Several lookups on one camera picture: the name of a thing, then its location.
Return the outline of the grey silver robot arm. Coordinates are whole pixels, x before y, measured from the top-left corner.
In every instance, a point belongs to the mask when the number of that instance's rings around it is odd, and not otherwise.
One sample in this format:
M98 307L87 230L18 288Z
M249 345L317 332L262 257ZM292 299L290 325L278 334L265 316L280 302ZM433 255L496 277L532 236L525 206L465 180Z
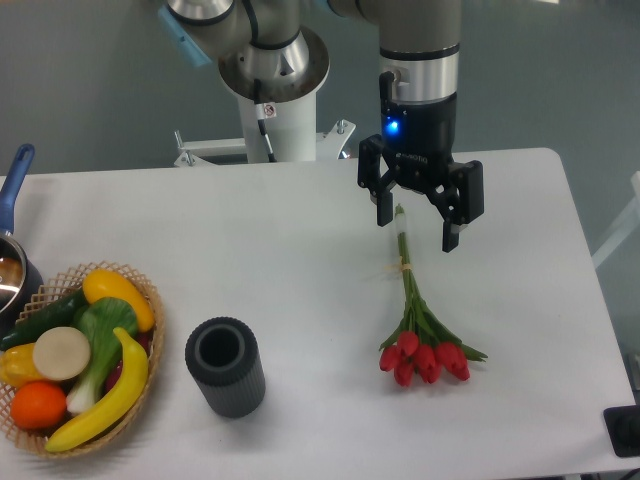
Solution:
M361 141L358 185L379 225L392 189L425 195L443 219L442 248L484 211L483 168L452 155L462 5L458 1L331 1L379 33L380 130ZM322 39L297 1L164 1L159 14L186 47L214 61L242 115L248 160L316 156L315 95L329 72Z

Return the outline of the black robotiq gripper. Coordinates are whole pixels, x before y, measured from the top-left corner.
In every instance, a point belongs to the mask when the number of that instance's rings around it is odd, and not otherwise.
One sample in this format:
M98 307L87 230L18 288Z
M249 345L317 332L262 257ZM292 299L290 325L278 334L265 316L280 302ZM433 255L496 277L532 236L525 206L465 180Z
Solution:
M422 104L382 101L381 135L359 143L357 184L370 193L376 222L393 220L395 183L422 193L443 219L442 251L459 245L460 232L484 213L480 161L453 161L457 96Z

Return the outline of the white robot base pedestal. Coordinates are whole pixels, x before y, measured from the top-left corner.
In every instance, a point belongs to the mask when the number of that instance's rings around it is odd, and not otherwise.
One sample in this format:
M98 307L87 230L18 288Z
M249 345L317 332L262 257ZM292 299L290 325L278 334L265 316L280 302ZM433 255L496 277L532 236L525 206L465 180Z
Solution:
M341 118L326 132L316 129L317 87L285 102L258 103L236 93L241 138L183 141L174 133L176 167L204 167L222 157L242 155L250 164L309 162L346 158L356 124Z

